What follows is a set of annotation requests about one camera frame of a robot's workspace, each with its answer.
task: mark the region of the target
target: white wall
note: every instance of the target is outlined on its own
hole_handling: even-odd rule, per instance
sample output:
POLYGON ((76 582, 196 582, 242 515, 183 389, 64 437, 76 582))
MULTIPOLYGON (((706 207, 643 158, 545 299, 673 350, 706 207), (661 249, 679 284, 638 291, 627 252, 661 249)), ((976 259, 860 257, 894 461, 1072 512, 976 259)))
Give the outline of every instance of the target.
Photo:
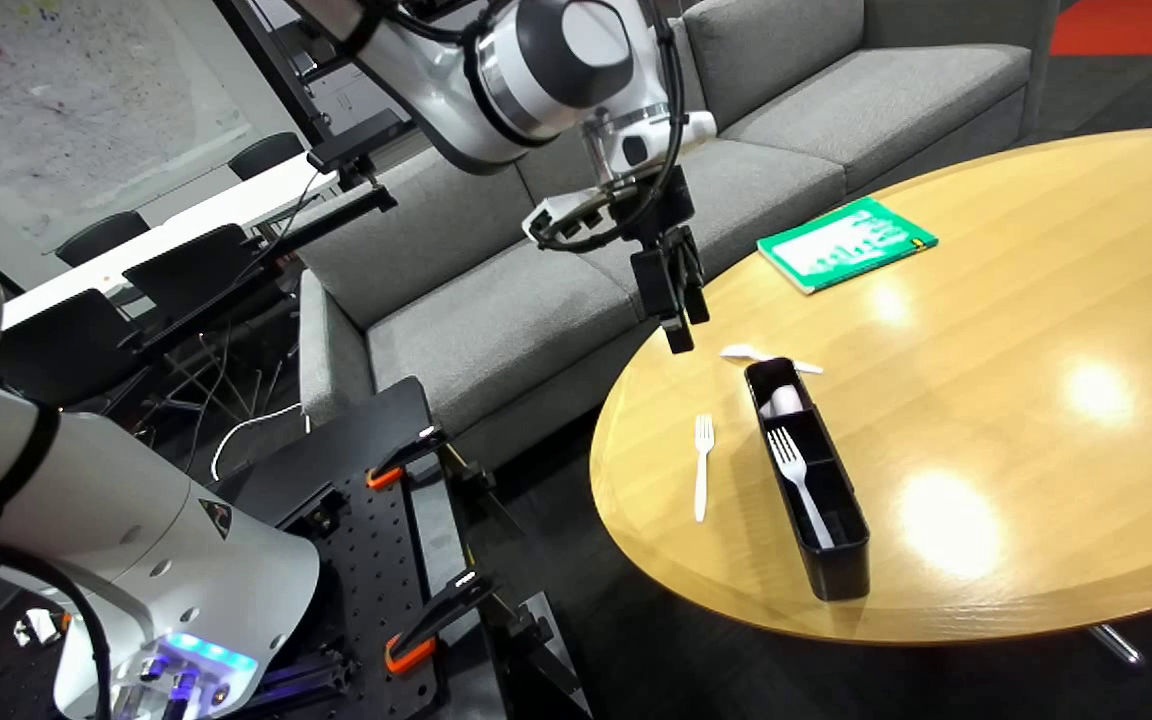
POLYGON ((45 278, 67 233, 121 207, 174 214, 279 128, 209 0, 0 0, 0 268, 45 278))

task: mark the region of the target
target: white cable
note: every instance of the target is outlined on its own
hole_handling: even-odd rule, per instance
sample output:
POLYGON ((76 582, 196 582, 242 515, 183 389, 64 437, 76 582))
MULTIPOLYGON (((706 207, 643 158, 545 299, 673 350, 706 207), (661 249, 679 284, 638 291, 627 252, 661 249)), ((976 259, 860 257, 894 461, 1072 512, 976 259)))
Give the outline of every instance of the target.
POLYGON ((224 446, 230 446, 230 441, 232 441, 238 431, 244 431, 244 426, 251 426, 251 422, 270 422, 270 420, 289 414, 289 411, 297 411, 297 409, 299 409, 299 403, 283 403, 283 409, 277 409, 277 411, 249 414, 249 420, 232 422, 232 426, 220 437, 215 450, 214 450, 214 478, 220 478, 220 455, 224 455, 224 446))

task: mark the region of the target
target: floor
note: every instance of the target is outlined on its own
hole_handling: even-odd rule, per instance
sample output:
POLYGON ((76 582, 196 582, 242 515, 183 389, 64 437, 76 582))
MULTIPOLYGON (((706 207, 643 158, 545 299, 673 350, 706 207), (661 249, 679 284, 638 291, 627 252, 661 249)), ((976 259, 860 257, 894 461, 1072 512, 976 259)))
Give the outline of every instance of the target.
MULTIPOLYGON (((1152 55, 1066 55, 1030 140, 1147 128, 1152 55)), ((770 634, 702 612, 643 578, 606 534, 590 485, 592 414, 500 466, 510 519, 466 528, 479 569, 514 596, 558 602, 596 714, 606 720, 927 720, 927 714, 1152 714, 1152 614, 1120 628, 1147 651, 1128 671, 1089 634, 1035 634, 969 646, 843 646, 770 634)), ((242 431, 224 466, 297 437, 294 420, 242 431)), ((220 431, 175 446, 206 477, 220 431)), ((0 720, 48 714, 48 651, 15 651, 0 588, 0 720)))

